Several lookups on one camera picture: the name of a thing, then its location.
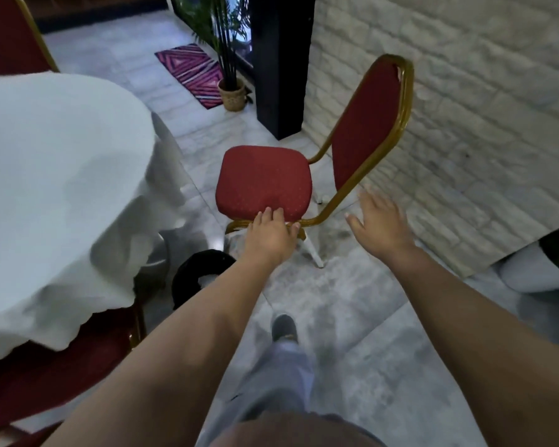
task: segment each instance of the round table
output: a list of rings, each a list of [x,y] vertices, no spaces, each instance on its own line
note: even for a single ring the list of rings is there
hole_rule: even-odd
[[[0,358],[61,350],[95,312],[133,303],[188,179],[157,115],[83,75],[0,79]]]

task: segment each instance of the woven plant pot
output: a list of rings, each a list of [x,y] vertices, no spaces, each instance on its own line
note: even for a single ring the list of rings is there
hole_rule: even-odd
[[[223,89],[224,80],[219,80],[217,88],[222,96],[224,107],[228,111],[242,111],[246,105],[246,88],[241,79],[236,79],[239,88],[236,91],[226,91]]]

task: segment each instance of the red chair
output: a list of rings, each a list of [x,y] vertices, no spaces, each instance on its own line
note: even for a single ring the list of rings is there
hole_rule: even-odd
[[[401,56],[383,55],[366,72],[349,104],[317,155],[280,147],[237,146],[224,155],[215,192],[217,209],[231,218],[226,234],[245,228],[266,207],[284,209],[288,222],[298,221],[298,237],[322,268],[305,228],[318,225],[373,169],[401,138],[412,109],[414,68]],[[309,165],[333,147],[337,192],[315,217],[302,219],[311,203]]]
[[[0,75],[31,74],[58,67],[23,0],[0,0]]]
[[[93,315],[66,350],[57,352],[33,342],[16,347],[0,360],[0,431],[64,405],[99,383],[144,335],[142,311],[134,305]],[[15,445],[40,445],[56,426],[49,428]]]

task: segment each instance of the foot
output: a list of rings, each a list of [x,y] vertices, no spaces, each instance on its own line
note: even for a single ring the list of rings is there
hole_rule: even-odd
[[[287,314],[275,317],[271,323],[271,338],[274,342],[285,339],[298,343],[298,333],[296,332],[294,319]]]

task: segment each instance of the black pillar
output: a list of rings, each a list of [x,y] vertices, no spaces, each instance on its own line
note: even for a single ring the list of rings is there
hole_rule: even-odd
[[[277,139],[302,127],[315,0],[249,0],[257,119]]]

